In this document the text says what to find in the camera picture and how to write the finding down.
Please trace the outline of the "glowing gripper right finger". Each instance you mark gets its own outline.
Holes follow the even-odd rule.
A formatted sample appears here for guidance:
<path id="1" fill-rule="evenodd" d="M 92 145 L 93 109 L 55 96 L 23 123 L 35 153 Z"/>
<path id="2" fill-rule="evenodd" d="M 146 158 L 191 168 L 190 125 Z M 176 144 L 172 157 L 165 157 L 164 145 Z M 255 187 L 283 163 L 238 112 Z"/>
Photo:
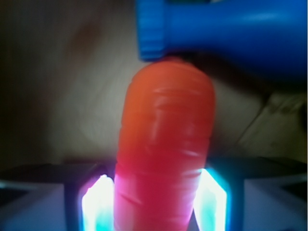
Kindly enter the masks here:
<path id="1" fill-rule="evenodd" d="M 242 231 L 244 180 L 234 159 L 209 159 L 193 204 L 197 231 Z"/>

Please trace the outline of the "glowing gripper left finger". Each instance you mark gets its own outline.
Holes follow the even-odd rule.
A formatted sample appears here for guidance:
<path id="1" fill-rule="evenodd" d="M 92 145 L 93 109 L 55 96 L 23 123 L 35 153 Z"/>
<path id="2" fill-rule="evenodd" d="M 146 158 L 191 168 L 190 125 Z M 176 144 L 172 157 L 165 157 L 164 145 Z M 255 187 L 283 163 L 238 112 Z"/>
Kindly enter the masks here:
<path id="1" fill-rule="evenodd" d="M 113 226 L 113 179 L 101 164 L 68 164 L 64 201 L 68 231 L 105 231 Z"/>

